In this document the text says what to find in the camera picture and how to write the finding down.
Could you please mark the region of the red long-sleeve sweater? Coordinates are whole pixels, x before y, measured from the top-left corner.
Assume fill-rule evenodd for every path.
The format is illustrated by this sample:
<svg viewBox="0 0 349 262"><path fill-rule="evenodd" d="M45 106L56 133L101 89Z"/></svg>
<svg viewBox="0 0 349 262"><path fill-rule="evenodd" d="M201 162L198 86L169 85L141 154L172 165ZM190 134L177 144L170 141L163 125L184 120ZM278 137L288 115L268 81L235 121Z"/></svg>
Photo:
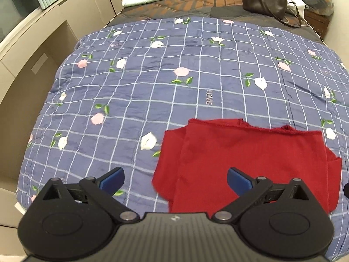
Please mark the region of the red long-sleeve sweater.
<svg viewBox="0 0 349 262"><path fill-rule="evenodd" d="M166 131L152 184L170 212L212 215L237 198L227 183L232 167L275 183L300 178L326 212L337 207L342 160L321 131L260 128L242 119L190 119Z"/></svg>

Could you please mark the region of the blue plaid floral quilt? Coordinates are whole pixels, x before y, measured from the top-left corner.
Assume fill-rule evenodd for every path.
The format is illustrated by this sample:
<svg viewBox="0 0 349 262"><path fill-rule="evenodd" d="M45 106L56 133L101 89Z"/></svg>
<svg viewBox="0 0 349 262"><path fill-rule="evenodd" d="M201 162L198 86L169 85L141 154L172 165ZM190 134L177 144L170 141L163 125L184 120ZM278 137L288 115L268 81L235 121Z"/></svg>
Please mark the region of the blue plaid floral quilt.
<svg viewBox="0 0 349 262"><path fill-rule="evenodd" d="M342 160L337 207L306 183L275 183L236 223L169 210L152 180L164 134L190 119L321 131ZM79 182L116 167L115 221ZM280 28L144 20L83 37L60 65L19 174L28 261L340 261L348 257L348 71L327 46Z"/></svg>

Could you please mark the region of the beige built-in wardrobe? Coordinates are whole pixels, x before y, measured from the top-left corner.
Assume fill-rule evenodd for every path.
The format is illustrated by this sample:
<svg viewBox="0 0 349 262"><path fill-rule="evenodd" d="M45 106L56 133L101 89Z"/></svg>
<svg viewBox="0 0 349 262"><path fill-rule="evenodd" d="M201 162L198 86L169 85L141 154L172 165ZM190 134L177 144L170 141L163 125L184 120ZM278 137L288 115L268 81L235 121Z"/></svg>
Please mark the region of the beige built-in wardrobe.
<svg viewBox="0 0 349 262"><path fill-rule="evenodd" d="M21 261L18 176L56 70L79 38L101 29L122 0L58 0L37 8L1 42L1 260Z"/></svg>

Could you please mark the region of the dark wooden nightstand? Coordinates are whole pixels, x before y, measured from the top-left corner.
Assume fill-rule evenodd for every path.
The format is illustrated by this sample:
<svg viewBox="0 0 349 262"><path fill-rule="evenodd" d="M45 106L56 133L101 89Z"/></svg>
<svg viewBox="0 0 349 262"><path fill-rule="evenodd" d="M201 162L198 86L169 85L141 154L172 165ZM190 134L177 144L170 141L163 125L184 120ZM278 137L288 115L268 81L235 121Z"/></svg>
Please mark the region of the dark wooden nightstand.
<svg viewBox="0 0 349 262"><path fill-rule="evenodd" d="M312 11L306 9L304 11L304 19L313 28L313 30L324 39L327 33L327 29L330 23L330 19L326 16L321 16Z"/></svg>

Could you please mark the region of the brown grey patterned bedspread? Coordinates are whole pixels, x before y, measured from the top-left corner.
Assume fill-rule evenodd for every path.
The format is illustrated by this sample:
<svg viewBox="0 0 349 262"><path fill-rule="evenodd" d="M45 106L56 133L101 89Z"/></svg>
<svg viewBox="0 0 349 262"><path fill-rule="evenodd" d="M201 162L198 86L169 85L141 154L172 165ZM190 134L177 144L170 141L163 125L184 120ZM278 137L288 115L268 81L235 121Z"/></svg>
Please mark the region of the brown grey patterned bedspread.
<svg viewBox="0 0 349 262"><path fill-rule="evenodd" d="M133 21L161 18L211 17L256 24L261 27L281 28L309 40L323 43L321 36L305 21L300 28L283 25L273 17L243 9L242 0L161 0L123 9L108 27Z"/></svg>

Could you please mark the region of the dark brown leather handbag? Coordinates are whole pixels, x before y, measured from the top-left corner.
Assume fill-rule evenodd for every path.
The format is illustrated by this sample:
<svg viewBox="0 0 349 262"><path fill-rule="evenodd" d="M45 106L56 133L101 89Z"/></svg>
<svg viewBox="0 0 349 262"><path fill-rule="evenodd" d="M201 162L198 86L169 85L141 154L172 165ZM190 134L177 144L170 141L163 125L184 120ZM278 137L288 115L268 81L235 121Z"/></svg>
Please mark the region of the dark brown leather handbag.
<svg viewBox="0 0 349 262"><path fill-rule="evenodd" d="M284 21L287 6L293 4L296 13L291 12L298 19L298 24L290 24ZM249 12L273 17L278 22L292 28L300 28L302 19L296 3L293 0L243 0L243 9Z"/></svg>

